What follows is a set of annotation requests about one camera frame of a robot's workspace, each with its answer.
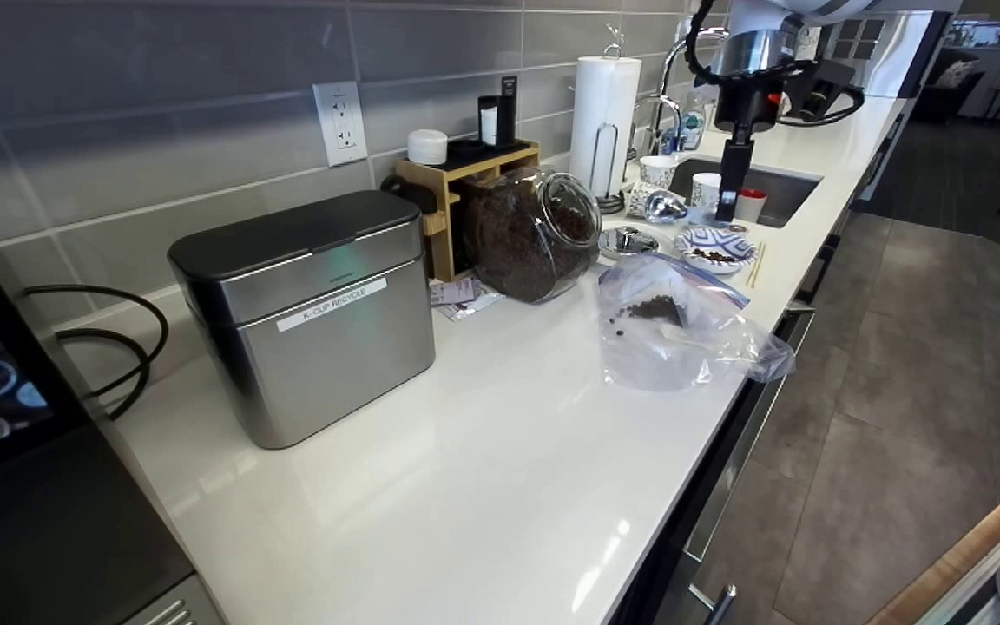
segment black appliance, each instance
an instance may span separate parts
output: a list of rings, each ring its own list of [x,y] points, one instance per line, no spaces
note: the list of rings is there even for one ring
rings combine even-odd
[[[0,270],[0,625],[218,621],[8,282]]]

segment stainless steel bread box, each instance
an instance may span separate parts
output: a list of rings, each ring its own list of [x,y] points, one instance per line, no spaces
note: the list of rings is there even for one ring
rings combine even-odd
[[[362,189],[170,245],[261,449],[288,449],[432,362],[418,210]]]

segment electrical outlet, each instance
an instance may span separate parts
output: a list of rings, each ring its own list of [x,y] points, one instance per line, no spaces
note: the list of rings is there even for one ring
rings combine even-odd
[[[326,158],[334,165],[364,158],[369,146],[364,146],[357,84],[315,84],[311,92],[318,107]]]

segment bottle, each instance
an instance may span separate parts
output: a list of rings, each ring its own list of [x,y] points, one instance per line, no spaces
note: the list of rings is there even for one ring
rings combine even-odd
[[[476,100],[476,135],[483,146],[497,146],[497,127],[501,127],[501,98],[479,98]]]
[[[512,146],[512,100],[518,100],[518,76],[501,76],[501,118],[497,118],[497,146]]]
[[[706,137],[706,115],[696,115],[696,109],[681,115],[678,135],[681,135],[681,148],[695,152]]]

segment kitchen appliance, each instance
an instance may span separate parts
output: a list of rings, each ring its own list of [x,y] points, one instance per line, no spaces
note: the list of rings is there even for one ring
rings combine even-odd
[[[221,621],[0,267],[0,621]]]
[[[193,233],[170,261],[261,449],[298,444],[432,362],[418,210],[396,195]]]

